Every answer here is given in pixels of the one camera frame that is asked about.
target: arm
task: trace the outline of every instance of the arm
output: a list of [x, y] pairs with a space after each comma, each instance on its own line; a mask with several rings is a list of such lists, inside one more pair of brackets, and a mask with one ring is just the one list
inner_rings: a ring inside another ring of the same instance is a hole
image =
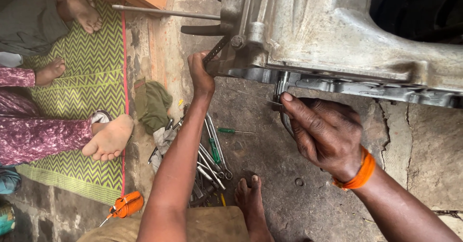
[[[283, 93], [299, 152], [346, 183], [361, 164], [360, 116], [349, 106]], [[430, 209], [376, 166], [362, 187], [353, 189], [388, 241], [461, 242]]]
[[205, 114], [215, 90], [202, 64], [205, 52], [188, 57], [194, 94], [182, 127], [153, 181], [137, 242], [186, 241], [186, 208], [193, 190]]
[[0, 67], [0, 87], [35, 85], [35, 73], [32, 69]]

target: woven mat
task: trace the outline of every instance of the woven mat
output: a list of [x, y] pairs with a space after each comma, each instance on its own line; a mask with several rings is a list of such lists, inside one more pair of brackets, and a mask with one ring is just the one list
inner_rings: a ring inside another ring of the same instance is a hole
[[[121, 14], [103, 0], [94, 0], [103, 28], [90, 35], [74, 21], [70, 33], [59, 39], [48, 56], [25, 60], [37, 69], [59, 56], [66, 72], [49, 88], [32, 88], [31, 94], [47, 118], [87, 119], [97, 109], [114, 118], [125, 111], [124, 43]], [[112, 205], [123, 189], [123, 160], [101, 162], [80, 150], [61, 152], [16, 167], [26, 177], [86, 198]]]

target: cracked floor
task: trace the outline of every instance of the cracked floor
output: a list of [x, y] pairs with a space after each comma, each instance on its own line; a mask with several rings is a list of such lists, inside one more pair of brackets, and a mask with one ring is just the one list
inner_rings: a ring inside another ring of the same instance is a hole
[[[219, 14], [217, 0], [170, 0], [169, 8]], [[133, 13], [127, 13], [126, 18], [129, 87], [142, 77], [165, 82], [174, 99], [170, 113], [178, 121], [183, 105], [177, 104], [180, 100], [188, 103], [192, 97], [186, 57], [211, 49], [219, 40], [181, 34], [180, 26], [216, 22], [180, 17], [157, 20]], [[219, 135], [234, 173], [233, 181], [225, 183], [227, 204], [233, 205], [236, 182], [256, 173], [263, 180], [265, 215], [275, 241], [385, 241], [355, 195], [331, 185], [329, 174], [299, 155], [278, 114], [237, 90], [271, 98], [273, 86], [216, 78], [210, 107], [214, 124], [258, 133]], [[363, 122], [362, 144], [372, 151], [377, 162], [463, 236], [461, 110], [408, 103], [391, 105], [376, 103], [371, 98], [295, 88], [289, 92], [352, 106]], [[136, 116], [133, 109], [130, 114]], [[136, 125], [134, 136], [127, 148], [126, 190], [139, 190], [147, 197], [154, 176], [146, 161], [154, 144], [140, 125]], [[296, 186], [296, 178], [303, 178], [306, 185]], [[26, 234], [17, 236], [16, 241], [75, 241], [99, 225], [108, 209], [106, 205], [28, 180], [10, 200], [15, 201], [21, 221], [15, 232]]]

